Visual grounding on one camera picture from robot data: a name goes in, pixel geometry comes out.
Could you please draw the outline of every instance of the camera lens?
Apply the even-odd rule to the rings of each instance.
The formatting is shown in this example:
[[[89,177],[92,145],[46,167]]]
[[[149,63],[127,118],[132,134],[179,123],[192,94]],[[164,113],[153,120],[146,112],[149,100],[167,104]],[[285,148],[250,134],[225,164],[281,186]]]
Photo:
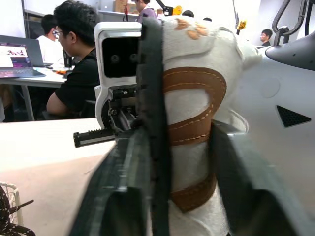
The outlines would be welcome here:
[[[137,62],[137,53],[130,55],[130,61],[133,63]]]
[[[112,63],[118,63],[119,62],[119,56],[118,55],[112,55],[110,60]]]

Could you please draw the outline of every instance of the table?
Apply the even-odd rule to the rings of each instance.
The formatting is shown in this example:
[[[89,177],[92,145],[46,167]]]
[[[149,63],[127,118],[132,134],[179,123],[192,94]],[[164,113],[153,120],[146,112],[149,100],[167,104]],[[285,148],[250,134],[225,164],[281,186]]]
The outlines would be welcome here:
[[[0,123],[0,181],[15,184],[24,226],[66,236],[91,174],[115,141],[76,148],[74,132],[98,129],[95,118]]]
[[[30,77],[30,78],[4,78],[0,79],[0,84],[7,85],[20,85],[22,87],[23,97],[25,101],[28,118],[34,121],[33,108],[29,94],[28,86],[46,87],[46,88],[59,88],[66,79],[62,75],[54,73],[47,68],[35,68],[37,71],[45,74],[45,77]]]

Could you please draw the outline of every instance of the open laptop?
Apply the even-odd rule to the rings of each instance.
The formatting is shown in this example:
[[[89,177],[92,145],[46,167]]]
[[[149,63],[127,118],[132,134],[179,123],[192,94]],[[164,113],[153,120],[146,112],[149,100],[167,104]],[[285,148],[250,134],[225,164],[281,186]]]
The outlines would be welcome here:
[[[36,39],[0,35],[0,42],[9,42],[13,44],[25,45],[28,50],[28,56],[31,60],[31,63],[35,67],[46,67],[52,65],[52,63],[43,62],[39,42]]]
[[[0,43],[0,79],[44,76],[33,69],[25,45]]]

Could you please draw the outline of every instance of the white robot head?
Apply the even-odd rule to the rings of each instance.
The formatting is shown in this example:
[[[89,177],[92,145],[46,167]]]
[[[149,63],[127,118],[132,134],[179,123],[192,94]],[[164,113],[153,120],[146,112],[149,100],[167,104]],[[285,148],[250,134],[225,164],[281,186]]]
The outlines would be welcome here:
[[[100,86],[95,88],[95,115],[102,128],[102,110],[115,88],[136,84],[138,22],[101,22],[94,29]]]

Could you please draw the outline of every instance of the black rubber pad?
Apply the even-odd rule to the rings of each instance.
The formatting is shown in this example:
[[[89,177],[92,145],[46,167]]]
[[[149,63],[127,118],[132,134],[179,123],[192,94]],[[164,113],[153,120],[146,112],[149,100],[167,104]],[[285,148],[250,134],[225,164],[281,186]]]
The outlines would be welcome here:
[[[312,119],[297,112],[291,111],[287,108],[277,106],[278,113],[285,128],[303,124],[311,121]]]
[[[154,236],[168,236],[171,154],[163,96],[162,24],[144,18],[137,67],[137,110],[150,137],[154,182],[151,216]]]

